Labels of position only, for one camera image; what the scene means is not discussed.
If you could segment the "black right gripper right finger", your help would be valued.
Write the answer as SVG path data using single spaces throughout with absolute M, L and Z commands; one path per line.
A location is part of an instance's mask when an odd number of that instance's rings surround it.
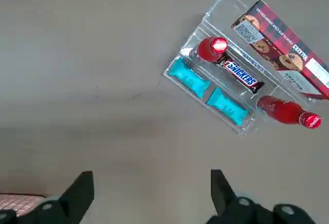
M 216 215 L 207 223 L 315 224 L 309 214 L 296 205 L 277 204 L 270 211 L 248 197 L 236 196 L 221 170 L 211 170 L 211 198 Z

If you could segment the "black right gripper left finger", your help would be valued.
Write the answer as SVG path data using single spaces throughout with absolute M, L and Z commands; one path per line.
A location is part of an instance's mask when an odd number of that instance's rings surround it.
M 82 172 L 60 196 L 1 193 L 1 223 L 80 223 L 94 200 L 94 175 Z

